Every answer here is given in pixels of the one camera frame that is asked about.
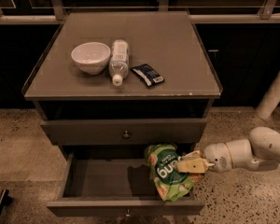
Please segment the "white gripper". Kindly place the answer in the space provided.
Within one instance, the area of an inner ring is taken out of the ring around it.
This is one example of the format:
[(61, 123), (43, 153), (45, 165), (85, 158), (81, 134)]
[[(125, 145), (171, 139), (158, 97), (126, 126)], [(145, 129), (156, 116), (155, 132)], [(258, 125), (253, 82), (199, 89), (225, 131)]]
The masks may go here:
[(204, 174), (209, 168), (213, 172), (228, 172), (232, 168), (231, 154), (225, 143), (207, 146), (201, 158), (200, 150), (194, 150), (181, 157), (182, 161), (175, 164), (179, 173)]

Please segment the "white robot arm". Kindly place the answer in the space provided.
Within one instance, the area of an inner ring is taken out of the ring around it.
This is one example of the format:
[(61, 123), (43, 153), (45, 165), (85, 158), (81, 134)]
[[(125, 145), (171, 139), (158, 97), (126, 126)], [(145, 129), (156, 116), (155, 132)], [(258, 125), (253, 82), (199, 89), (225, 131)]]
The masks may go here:
[(271, 171), (280, 164), (280, 133), (267, 127), (254, 128), (247, 139), (217, 143), (203, 152), (193, 151), (174, 164), (179, 173), (228, 172), (234, 168)]

